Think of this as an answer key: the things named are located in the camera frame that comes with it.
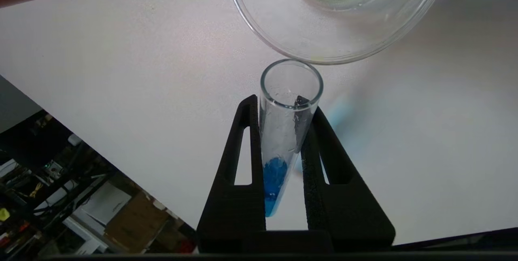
cluttered floor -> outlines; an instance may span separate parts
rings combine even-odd
[[[41,110],[0,133],[0,259],[192,253],[195,231]]]

white table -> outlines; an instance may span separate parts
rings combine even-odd
[[[396,244],[518,225],[516,18],[514,0],[438,0],[386,51],[318,67]],[[0,74],[193,227],[237,104],[280,58],[232,0],[0,10]],[[267,226],[307,227],[298,176]]]

glass test tube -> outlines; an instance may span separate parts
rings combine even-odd
[[[261,76],[259,128],[267,217],[277,210],[323,87],[313,66],[293,59],[274,62]]]

water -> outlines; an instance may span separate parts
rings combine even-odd
[[[288,165],[282,158],[276,157],[268,161],[263,167],[264,206],[266,217],[274,215],[279,203],[277,199],[281,193],[286,178]]]

glass dish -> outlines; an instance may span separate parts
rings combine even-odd
[[[434,0],[234,0],[252,31],[312,64],[366,58],[406,34]]]

